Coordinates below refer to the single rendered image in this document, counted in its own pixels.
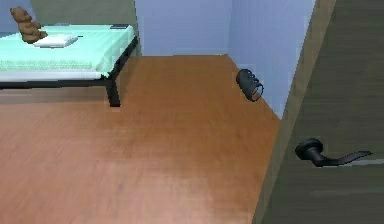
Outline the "bed with mint green cover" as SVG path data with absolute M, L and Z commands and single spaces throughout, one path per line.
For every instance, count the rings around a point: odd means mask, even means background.
M 103 86 L 118 107 L 117 77 L 138 45 L 135 28 L 111 25 L 48 25 L 49 35 L 73 35 L 63 48 L 40 48 L 19 33 L 0 37 L 0 90 Z

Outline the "dark grey room door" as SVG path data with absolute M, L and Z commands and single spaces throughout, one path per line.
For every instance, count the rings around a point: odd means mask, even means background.
M 384 0 L 316 0 L 251 224 L 384 224 Z

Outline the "white pillow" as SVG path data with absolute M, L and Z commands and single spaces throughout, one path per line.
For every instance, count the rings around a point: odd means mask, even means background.
M 35 42 L 34 46 L 40 48 L 63 48 L 71 45 L 77 40 L 78 37 L 73 35 L 49 35 Z

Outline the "brown teddy bear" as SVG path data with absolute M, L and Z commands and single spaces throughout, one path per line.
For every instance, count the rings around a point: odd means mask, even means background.
M 17 23 L 22 40 L 28 44 L 33 44 L 48 36 L 46 31 L 42 31 L 42 25 L 38 21 L 33 21 L 32 16 L 24 8 L 17 6 L 10 9 L 10 14 Z

